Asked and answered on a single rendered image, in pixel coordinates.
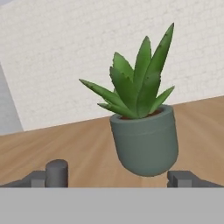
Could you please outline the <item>green succulent in grey-green pot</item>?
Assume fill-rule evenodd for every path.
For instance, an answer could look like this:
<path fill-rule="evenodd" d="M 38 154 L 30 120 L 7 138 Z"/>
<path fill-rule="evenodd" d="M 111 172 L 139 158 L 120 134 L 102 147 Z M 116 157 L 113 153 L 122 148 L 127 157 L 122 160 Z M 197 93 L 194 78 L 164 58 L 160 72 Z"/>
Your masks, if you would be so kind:
<path fill-rule="evenodd" d="M 174 88 L 158 92 L 173 32 L 170 25 L 155 51 L 144 38 L 134 66 L 116 52 L 109 68 L 112 91 L 80 81 L 104 100 L 102 108 L 113 113 L 109 122 L 122 166 L 143 177 L 168 171 L 179 154 L 173 107 L 165 104 Z"/>

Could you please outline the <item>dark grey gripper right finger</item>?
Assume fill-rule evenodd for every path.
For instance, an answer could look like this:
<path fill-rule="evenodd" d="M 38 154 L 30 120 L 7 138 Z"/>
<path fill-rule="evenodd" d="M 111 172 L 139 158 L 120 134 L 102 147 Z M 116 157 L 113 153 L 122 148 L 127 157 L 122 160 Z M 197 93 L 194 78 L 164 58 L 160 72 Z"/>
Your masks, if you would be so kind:
<path fill-rule="evenodd" d="M 168 187 L 221 187 L 221 185 L 201 179 L 191 171 L 168 171 Z"/>

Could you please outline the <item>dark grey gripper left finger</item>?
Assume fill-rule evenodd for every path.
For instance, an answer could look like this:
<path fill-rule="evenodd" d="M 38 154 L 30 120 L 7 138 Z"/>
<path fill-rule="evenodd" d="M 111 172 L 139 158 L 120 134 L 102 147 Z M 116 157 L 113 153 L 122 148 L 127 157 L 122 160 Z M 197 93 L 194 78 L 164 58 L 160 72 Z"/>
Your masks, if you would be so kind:
<path fill-rule="evenodd" d="M 68 187 L 68 162 L 56 159 L 46 164 L 43 171 L 32 171 L 24 178 L 0 187 Z"/>

